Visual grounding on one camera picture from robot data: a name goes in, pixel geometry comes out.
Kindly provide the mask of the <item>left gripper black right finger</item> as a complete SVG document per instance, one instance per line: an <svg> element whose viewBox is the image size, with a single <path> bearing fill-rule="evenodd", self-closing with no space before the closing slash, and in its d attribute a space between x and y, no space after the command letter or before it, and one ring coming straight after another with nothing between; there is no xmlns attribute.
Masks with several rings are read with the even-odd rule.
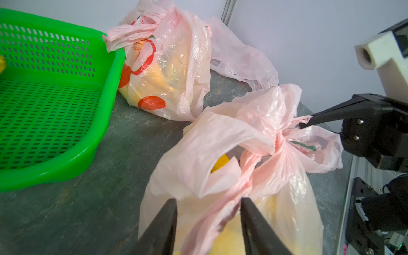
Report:
<svg viewBox="0 0 408 255"><path fill-rule="evenodd" d="M292 255L250 198L241 199L240 215L247 255Z"/></svg>

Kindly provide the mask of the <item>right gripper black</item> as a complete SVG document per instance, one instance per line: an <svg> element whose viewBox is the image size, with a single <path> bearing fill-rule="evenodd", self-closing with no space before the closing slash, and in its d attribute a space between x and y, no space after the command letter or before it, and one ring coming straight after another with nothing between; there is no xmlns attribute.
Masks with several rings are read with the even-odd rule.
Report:
<svg viewBox="0 0 408 255"><path fill-rule="evenodd" d="M312 125L343 120L344 149L375 168L408 171L408 104L378 94L354 94L346 102L312 115Z"/></svg>

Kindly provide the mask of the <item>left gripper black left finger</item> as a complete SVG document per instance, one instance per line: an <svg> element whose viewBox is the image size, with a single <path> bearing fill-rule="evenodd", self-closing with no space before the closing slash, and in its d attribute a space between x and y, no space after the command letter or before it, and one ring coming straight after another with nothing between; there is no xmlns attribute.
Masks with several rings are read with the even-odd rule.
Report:
<svg viewBox="0 0 408 255"><path fill-rule="evenodd" d="M132 248L133 255L172 255L177 227L177 203L169 199Z"/></svg>

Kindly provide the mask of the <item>yellow banana bunch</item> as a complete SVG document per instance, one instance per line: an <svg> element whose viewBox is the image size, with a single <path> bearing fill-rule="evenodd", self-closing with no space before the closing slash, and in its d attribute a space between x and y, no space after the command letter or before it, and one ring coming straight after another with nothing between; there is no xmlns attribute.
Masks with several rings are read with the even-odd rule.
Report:
<svg viewBox="0 0 408 255"><path fill-rule="evenodd" d="M7 61L3 56L0 56L0 74L2 74L7 67Z"/></svg>
<svg viewBox="0 0 408 255"><path fill-rule="evenodd" d="M223 166L225 166L227 163L229 162L229 158L227 157L227 155L223 155L221 156L217 162L215 163L215 165L213 166L211 173L216 172L217 170L221 169Z"/></svg>

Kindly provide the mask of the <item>printed pink plastic bag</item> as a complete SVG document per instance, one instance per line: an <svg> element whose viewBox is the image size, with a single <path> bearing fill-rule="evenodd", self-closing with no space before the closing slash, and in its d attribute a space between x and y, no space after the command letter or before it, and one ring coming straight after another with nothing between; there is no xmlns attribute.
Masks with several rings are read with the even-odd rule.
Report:
<svg viewBox="0 0 408 255"><path fill-rule="evenodd" d="M159 160L140 206L143 235L169 199L177 202L177 255L243 255L240 203L250 198L296 255L323 252L324 226L308 173L343 166L338 134L299 128L294 84L248 92L207 107ZM217 160L229 162L216 172Z"/></svg>
<svg viewBox="0 0 408 255"><path fill-rule="evenodd" d="M118 90L128 104L171 121L194 121L210 91L211 28L172 1L139 1L104 36L123 49Z"/></svg>

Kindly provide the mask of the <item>plain pink plastic bag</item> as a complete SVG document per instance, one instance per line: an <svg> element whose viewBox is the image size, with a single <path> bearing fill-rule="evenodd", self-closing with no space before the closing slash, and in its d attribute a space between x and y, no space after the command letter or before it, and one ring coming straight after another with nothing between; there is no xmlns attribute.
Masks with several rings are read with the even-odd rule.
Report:
<svg viewBox="0 0 408 255"><path fill-rule="evenodd" d="M253 91L278 86L278 72L265 54L244 44L221 19L212 17L205 24L211 30L211 70L246 82Z"/></svg>

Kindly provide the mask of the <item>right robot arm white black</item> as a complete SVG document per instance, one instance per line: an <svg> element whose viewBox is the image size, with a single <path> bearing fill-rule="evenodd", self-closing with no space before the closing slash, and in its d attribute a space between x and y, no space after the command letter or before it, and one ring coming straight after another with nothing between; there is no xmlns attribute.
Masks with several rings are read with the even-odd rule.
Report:
<svg viewBox="0 0 408 255"><path fill-rule="evenodd" d="M360 255L384 254L385 235L408 228L408 105L378 94L354 94L312 116L302 129L341 120L344 150L373 167L400 173L379 194L360 177L351 182L345 239Z"/></svg>

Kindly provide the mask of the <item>yellow banana bunch in basket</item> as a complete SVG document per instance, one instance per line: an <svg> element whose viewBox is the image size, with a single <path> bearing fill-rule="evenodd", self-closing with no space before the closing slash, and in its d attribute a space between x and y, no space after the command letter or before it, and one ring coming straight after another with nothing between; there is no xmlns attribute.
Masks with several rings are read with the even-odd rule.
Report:
<svg viewBox="0 0 408 255"><path fill-rule="evenodd" d="M7 61L3 56L0 56L0 74L2 74L7 67Z"/></svg>

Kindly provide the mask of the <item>green plastic basket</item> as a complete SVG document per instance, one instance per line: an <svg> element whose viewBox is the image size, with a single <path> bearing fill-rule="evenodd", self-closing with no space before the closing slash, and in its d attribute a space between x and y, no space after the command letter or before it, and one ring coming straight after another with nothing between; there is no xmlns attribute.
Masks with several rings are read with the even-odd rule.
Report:
<svg viewBox="0 0 408 255"><path fill-rule="evenodd" d="M92 164L112 114L124 50L103 33L1 9L1 191L70 180Z"/></svg>

